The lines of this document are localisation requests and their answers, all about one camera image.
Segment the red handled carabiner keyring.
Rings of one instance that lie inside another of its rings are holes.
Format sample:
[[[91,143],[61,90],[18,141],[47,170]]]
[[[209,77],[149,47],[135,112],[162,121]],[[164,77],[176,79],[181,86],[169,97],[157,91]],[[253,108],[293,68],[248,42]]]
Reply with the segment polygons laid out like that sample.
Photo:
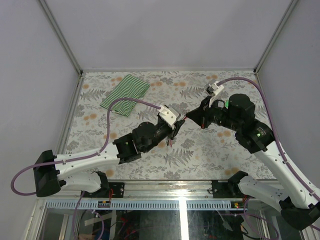
[[[174,141],[175,141],[175,138],[174,138],[174,137],[169,137],[169,136],[167,136],[167,137],[165,138],[165,144],[166,144],[167,147],[172,148],[172,147],[173,147],[173,144],[174,144]]]

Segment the silver keys bunch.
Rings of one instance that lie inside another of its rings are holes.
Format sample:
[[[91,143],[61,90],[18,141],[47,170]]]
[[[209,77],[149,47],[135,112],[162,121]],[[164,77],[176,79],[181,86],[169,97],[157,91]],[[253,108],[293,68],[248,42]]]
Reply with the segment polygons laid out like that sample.
[[[187,109],[183,110],[183,111],[182,111],[182,117],[185,118],[187,113],[188,113],[188,110],[187,110]]]

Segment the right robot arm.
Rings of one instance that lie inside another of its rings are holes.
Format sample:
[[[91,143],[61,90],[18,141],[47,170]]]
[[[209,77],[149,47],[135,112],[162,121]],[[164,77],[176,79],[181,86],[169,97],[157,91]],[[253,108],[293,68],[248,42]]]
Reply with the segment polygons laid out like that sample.
[[[186,114],[202,129],[210,124],[235,131],[238,143],[259,159],[272,172],[282,189],[255,180],[240,171],[232,176],[228,192],[254,197],[278,212],[294,229],[303,230],[320,217],[320,189],[316,187],[276,142],[271,128],[256,119],[255,104],[245,94],[233,94],[228,106],[211,101],[207,96],[200,106]]]

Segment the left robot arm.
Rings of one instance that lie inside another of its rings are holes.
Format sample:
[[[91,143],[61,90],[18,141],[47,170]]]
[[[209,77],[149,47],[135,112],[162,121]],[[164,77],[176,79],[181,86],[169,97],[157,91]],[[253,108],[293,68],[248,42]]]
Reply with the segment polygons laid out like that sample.
[[[49,197],[61,190],[85,192],[87,197],[105,197],[110,186],[106,174],[96,168],[121,165],[138,160],[166,138],[174,139],[185,120],[169,126],[161,118],[157,124],[142,122],[104,149],[96,148],[75,154],[41,153],[33,167],[36,196]]]

